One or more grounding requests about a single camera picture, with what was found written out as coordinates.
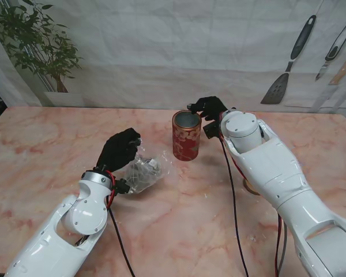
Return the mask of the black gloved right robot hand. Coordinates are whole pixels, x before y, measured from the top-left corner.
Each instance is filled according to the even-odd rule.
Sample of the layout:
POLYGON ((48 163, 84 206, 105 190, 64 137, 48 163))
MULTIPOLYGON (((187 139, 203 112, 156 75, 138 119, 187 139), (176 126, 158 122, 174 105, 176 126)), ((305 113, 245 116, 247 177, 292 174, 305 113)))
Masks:
POLYGON ((221 114, 228 110, 217 96, 199 98, 195 103, 188 104, 187 109, 206 121, 218 121, 221 114))

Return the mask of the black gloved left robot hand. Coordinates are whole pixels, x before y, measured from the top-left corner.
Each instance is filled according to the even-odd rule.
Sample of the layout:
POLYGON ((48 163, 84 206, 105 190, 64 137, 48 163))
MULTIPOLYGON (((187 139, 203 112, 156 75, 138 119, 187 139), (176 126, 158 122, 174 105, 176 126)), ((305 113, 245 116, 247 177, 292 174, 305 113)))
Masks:
POLYGON ((101 171, 117 171, 134 160, 140 145, 141 135, 133 128, 117 133, 106 141, 96 167, 101 171))

